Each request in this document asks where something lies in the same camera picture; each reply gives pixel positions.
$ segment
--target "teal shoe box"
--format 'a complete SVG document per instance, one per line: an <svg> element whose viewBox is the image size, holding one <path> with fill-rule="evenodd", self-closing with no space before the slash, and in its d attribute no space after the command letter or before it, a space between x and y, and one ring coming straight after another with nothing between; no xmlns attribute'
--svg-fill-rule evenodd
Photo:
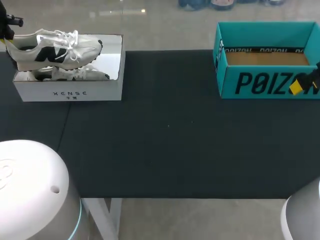
<svg viewBox="0 0 320 240"><path fill-rule="evenodd" d="M316 22L219 22L213 59L223 99L320 99L314 86L295 96L289 88L320 61Z"/></svg>

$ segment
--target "shoe lace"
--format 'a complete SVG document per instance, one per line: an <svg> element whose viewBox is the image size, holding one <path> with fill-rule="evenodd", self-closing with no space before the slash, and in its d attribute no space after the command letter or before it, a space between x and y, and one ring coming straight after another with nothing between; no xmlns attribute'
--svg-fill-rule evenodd
<svg viewBox="0 0 320 240"><path fill-rule="evenodd" d="M73 61L77 61L78 58L82 57L81 54L74 48L78 45L77 30L74 30L73 32L68 32L68 33L60 30L55 30L54 33L56 33L59 36L60 40L54 42L53 46L66 49L66 52L64 54L56 57L55 59L63 58L68 53L70 53L70 59Z"/></svg>
<svg viewBox="0 0 320 240"><path fill-rule="evenodd" d="M73 74L73 76L76 78L85 80L87 71L98 71L98 70L92 65L87 65L75 70L75 73Z"/></svg>

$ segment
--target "black n logo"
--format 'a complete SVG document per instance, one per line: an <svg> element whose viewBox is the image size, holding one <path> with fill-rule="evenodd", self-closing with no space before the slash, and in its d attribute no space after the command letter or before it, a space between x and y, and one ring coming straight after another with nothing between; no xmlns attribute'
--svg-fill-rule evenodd
<svg viewBox="0 0 320 240"><path fill-rule="evenodd" d="M48 59L49 62L52 63L63 63L66 56L60 57L61 55L65 54L67 52L66 49L60 48L58 54L56 54L55 47L53 46L45 46L41 49L41 51L38 53L38 55L35 58L36 62L44 62L46 59Z"/></svg>

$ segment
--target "yellow object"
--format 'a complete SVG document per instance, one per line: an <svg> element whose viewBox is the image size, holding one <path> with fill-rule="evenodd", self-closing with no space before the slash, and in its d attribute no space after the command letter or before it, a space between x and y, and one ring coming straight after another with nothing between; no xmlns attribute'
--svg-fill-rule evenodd
<svg viewBox="0 0 320 240"><path fill-rule="evenodd" d="M5 40L4 40L3 38L1 38L0 41L1 41L3 44L6 44L6 43L5 43Z"/></svg>
<svg viewBox="0 0 320 240"><path fill-rule="evenodd" d="M303 91L297 79L290 85L290 90L293 95L297 95Z"/></svg>

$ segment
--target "shoe sole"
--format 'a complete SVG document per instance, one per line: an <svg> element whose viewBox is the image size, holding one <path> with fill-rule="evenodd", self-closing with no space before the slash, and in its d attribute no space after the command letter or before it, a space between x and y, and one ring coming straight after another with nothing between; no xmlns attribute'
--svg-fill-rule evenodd
<svg viewBox="0 0 320 240"><path fill-rule="evenodd" d="M101 40L98 40L98 42L101 44L101 50L100 50L99 54L97 55L97 57L100 56L102 49L104 47ZM34 71L34 70L43 69L46 67L58 67L58 68L62 68L64 70L66 70L66 71L71 71L71 70L75 70L75 69L81 68L87 64L92 63L94 60L97 59L97 57L86 64L79 65L78 67L74 68L73 66L66 67L66 65L65 64L63 65L62 63L58 63L59 65L48 65L48 64L44 64L44 63L40 63L40 62L18 63L10 56L13 65L15 66L15 68L19 72L30 72L30 71Z"/></svg>

